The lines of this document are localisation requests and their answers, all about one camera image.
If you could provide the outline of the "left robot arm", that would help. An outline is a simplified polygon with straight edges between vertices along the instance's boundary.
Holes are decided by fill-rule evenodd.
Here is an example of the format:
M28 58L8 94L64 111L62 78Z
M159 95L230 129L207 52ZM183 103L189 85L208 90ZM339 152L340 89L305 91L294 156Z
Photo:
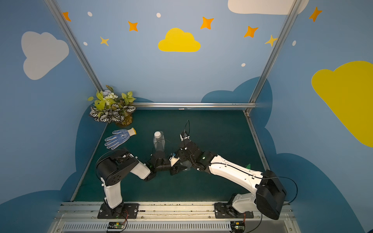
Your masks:
M127 149L114 150L108 157L102 156L96 163L96 174L104 188L104 203L109 210L115 210L122 205L121 181L132 173L142 180L149 181L157 172L169 171L176 175L188 170L190 165L180 158L166 157L163 151L156 151L146 163L142 163Z

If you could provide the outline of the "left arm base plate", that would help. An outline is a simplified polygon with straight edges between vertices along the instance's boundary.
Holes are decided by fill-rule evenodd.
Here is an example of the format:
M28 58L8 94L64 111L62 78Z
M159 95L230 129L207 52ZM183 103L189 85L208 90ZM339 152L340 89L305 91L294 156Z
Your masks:
M98 219L136 219L139 211L138 203L121 203L114 209L103 203L99 209Z

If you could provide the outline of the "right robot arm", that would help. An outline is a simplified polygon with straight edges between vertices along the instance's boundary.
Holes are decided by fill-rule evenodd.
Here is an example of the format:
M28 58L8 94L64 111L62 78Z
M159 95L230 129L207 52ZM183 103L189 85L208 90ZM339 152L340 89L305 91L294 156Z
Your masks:
M248 194L237 194L230 202L230 206L237 212L247 212L255 204L264 216L273 220L280 218L287 191L274 172L241 167L216 153L202 151L189 139L181 142L180 148L170 155L169 161L172 168L177 165L187 167L190 164L198 171L223 177L248 190Z

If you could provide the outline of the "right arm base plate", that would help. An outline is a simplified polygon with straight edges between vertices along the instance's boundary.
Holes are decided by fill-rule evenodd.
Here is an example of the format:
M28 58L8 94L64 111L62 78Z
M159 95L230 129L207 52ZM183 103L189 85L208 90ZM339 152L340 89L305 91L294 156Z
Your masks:
M215 218L254 218L253 212L240 213L232 203L214 203Z

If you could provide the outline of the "round clear plastic bottle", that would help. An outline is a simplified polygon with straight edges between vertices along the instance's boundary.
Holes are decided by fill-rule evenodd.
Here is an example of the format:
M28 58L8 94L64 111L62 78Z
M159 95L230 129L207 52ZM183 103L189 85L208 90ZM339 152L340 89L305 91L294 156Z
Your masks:
M191 164L190 161L184 161L182 164L183 164L183 166L185 167L184 171L189 171L189 170L191 170L192 164Z

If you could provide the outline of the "square clear plastic bottle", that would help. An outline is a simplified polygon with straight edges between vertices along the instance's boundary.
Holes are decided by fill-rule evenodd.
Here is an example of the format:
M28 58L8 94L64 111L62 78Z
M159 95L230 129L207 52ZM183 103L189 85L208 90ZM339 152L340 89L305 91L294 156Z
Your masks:
M154 146L155 151L164 151L165 150L165 138L164 138L163 132L161 132L161 133L162 133L161 138L155 138L154 135L153 135L153 146Z

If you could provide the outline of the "white bottle cap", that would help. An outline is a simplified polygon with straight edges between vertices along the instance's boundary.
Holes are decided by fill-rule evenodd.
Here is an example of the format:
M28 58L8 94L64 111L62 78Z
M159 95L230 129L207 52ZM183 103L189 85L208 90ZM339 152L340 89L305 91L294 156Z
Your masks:
M154 133L154 137L155 138L161 138L162 137L162 133L160 131L157 131Z

